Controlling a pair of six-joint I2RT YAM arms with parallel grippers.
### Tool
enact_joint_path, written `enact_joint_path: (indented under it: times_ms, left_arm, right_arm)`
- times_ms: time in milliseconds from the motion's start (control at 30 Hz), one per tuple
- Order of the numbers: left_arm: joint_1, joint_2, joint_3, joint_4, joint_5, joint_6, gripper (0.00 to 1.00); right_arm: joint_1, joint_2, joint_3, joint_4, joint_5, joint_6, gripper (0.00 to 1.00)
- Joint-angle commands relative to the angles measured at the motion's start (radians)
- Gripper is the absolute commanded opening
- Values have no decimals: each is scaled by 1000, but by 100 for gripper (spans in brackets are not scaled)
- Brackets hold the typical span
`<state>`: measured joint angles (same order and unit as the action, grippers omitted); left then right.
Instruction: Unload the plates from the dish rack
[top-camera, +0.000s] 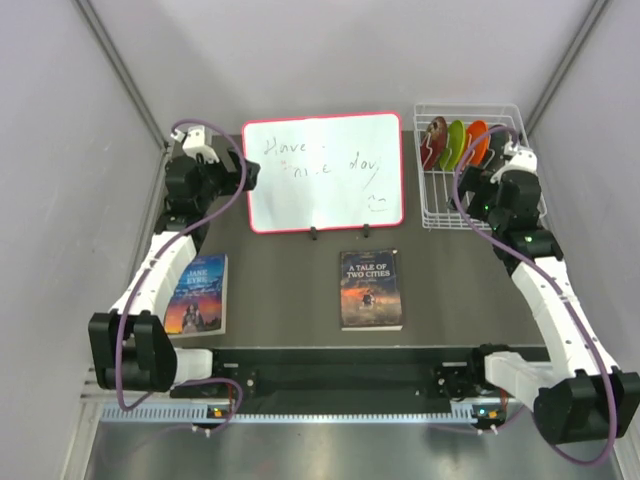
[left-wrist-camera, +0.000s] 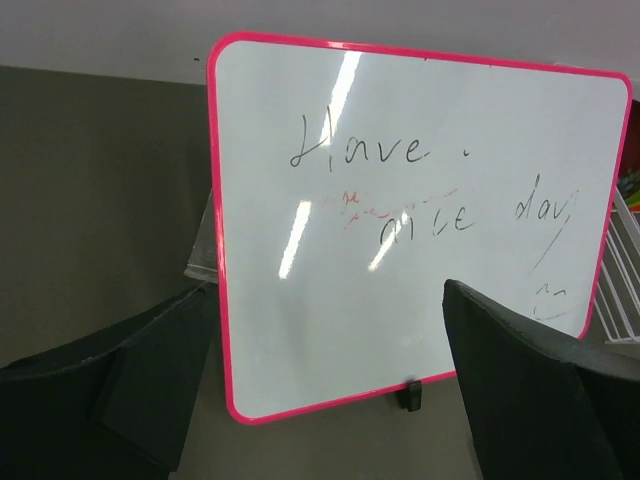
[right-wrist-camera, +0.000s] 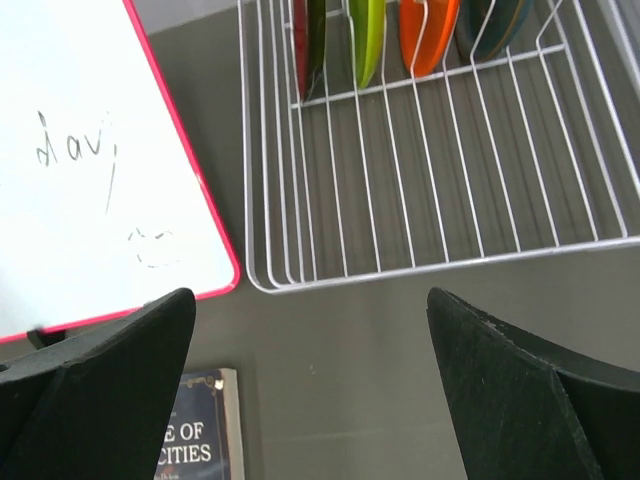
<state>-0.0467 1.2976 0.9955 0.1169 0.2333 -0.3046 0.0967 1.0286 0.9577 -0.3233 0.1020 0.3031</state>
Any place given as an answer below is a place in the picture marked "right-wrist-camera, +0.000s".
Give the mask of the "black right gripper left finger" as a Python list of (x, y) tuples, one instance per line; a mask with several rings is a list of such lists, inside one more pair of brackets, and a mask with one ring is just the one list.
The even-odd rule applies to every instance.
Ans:
[(195, 317), (180, 288), (3, 362), (2, 478), (153, 478)]

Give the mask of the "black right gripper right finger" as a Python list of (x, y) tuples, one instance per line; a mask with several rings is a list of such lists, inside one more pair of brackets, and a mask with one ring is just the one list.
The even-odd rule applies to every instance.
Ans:
[(433, 288), (426, 314), (470, 479), (636, 479), (639, 374)]

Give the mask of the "red floral plate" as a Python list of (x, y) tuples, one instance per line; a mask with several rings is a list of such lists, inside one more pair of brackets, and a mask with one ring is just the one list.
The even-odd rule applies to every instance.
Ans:
[(326, 47), (326, 1), (294, 0), (293, 33), (297, 86), (306, 101), (322, 77)]

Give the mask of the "lime green plate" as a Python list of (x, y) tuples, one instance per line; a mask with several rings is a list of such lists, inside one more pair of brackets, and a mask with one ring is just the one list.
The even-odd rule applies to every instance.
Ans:
[(386, 15), (384, 0), (351, 0), (349, 14), (354, 26), (356, 84), (370, 83), (382, 51)]

